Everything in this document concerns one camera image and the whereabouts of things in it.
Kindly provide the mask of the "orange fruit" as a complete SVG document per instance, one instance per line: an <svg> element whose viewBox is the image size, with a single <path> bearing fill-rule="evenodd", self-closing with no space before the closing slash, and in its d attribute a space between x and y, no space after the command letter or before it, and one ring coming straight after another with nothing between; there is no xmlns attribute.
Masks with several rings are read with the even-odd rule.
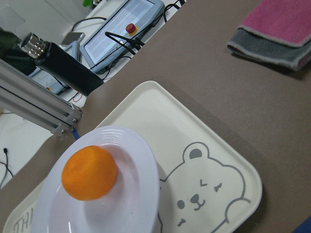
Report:
<svg viewBox="0 0 311 233"><path fill-rule="evenodd" d="M66 192L81 201L98 199L114 186L118 167L113 156L99 146L87 146L66 162L61 181Z"/></svg>

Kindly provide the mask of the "white round plate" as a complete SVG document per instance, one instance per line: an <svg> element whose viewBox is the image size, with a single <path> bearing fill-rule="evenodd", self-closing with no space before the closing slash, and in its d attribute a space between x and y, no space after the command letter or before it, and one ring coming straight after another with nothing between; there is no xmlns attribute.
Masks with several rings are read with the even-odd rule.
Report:
<svg viewBox="0 0 311 233"><path fill-rule="evenodd" d="M113 188L92 201L72 198L61 173L67 160L89 145L105 148L119 169ZM75 141L43 182L31 221L33 233L150 233L159 205L159 175L147 142L124 126L105 126Z"/></svg>

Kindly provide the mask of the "cream bear tray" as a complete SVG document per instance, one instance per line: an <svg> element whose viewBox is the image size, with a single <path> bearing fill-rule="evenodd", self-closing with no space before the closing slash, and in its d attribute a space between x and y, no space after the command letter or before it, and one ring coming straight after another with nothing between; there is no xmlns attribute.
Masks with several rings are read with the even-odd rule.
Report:
<svg viewBox="0 0 311 233"><path fill-rule="evenodd" d="M257 209L256 169L154 81L138 85L97 127L124 126L150 147L159 175L152 233L231 233ZM43 182L9 215L6 233L32 233Z"/></svg>

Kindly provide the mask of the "black bottle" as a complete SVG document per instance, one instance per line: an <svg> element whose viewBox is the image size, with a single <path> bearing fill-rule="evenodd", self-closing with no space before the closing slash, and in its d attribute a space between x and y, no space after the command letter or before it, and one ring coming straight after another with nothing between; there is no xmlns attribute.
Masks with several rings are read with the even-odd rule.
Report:
<svg viewBox="0 0 311 233"><path fill-rule="evenodd" d="M57 44L45 41L34 33L28 34L21 41L20 48L33 59L37 67L84 96L88 96L104 83Z"/></svg>

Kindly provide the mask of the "grey folded cloth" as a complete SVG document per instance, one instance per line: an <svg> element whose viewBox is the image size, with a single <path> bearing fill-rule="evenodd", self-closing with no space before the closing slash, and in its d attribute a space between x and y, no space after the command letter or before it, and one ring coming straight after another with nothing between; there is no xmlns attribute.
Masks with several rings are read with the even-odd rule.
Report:
<svg viewBox="0 0 311 233"><path fill-rule="evenodd" d="M227 47L240 56L292 71L300 71L311 61L310 42L295 48L270 41L244 29L237 30Z"/></svg>

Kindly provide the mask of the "pink folded cloth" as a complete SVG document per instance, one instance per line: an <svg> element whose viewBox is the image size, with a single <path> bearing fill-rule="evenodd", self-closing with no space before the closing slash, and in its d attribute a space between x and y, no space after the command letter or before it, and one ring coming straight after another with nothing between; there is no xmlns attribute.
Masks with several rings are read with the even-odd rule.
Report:
<svg viewBox="0 0 311 233"><path fill-rule="evenodd" d="M262 0L239 28L273 42L300 48L311 40L311 2Z"/></svg>

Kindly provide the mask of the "aluminium frame post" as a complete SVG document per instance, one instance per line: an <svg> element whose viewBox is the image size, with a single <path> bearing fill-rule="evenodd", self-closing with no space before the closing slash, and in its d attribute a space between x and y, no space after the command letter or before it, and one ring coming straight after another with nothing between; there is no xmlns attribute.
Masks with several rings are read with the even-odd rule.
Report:
<svg viewBox="0 0 311 233"><path fill-rule="evenodd" d="M70 132L82 117L79 107L3 60L0 61L0 105L56 136Z"/></svg>

